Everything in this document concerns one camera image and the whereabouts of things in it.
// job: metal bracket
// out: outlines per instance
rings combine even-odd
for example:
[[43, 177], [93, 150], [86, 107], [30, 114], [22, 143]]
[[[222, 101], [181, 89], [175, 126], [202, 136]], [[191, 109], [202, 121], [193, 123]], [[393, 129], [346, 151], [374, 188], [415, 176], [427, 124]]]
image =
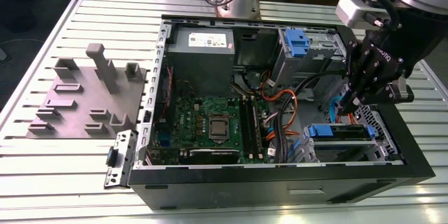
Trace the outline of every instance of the metal bracket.
[[139, 133], [134, 130], [119, 132], [115, 144], [107, 154], [107, 175], [105, 189], [127, 189], [134, 165], [135, 145]]

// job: power supply label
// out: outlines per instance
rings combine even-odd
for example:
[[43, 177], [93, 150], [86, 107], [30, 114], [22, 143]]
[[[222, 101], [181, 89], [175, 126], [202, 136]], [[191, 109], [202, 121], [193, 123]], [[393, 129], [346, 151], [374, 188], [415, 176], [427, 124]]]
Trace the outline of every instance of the power supply label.
[[191, 33], [189, 36], [190, 47], [227, 47], [226, 34]]

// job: blue latch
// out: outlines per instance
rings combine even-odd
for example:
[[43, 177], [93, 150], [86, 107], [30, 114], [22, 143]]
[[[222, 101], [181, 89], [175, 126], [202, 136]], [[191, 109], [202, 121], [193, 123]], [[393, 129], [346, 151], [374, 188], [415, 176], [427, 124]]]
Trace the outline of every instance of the blue latch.
[[313, 125], [309, 127], [310, 136], [334, 136], [334, 130], [330, 125]]
[[295, 58], [306, 57], [310, 50], [310, 40], [303, 30], [287, 29], [286, 39], [291, 47], [291, 55]]
[[377, 131], [371, 125], [367, 125], [367, 132], [370, 133], [371, 138], [375, 138]]

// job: cpu socket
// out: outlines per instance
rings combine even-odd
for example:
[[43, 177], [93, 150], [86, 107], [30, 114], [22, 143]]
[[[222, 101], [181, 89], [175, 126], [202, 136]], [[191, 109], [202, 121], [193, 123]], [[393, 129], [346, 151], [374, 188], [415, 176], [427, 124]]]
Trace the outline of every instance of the cpu socket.
[[209, 138], [218, 144], [225, 143], [231, 138], [229, 117], [209, 118]]

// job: aluminum workbench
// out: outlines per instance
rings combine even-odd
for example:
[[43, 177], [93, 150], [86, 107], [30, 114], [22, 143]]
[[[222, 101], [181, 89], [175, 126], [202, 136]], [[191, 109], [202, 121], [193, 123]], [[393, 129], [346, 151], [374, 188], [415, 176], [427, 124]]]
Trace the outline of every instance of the aluminum workbench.
[[[262, 2], [261, 10], [266, 20], [341, 23], [329, 6]], [[138, 62], [151, 69], [162, 14], [214, 16], [215, 10], [203, 0], [70, 2], [0, 114], [0, 222], [117, 223], [129, 218], [133, 223], [448, 222], [448, 93], [425, 61], [410, 78], [415, 102], [398, 108], [437, 177], [355, 204], [151, 211], [134, 191], [103, 189], [114, 139], [27, 139], [27, 127], [57, 77], [51, 67], [58, 59], [74, 57], [79, 66], [94, 66], [85, 51], [89, 43], [98, 42], [117, 67]], [[355, 32], [363, 37], [363, 31]]]

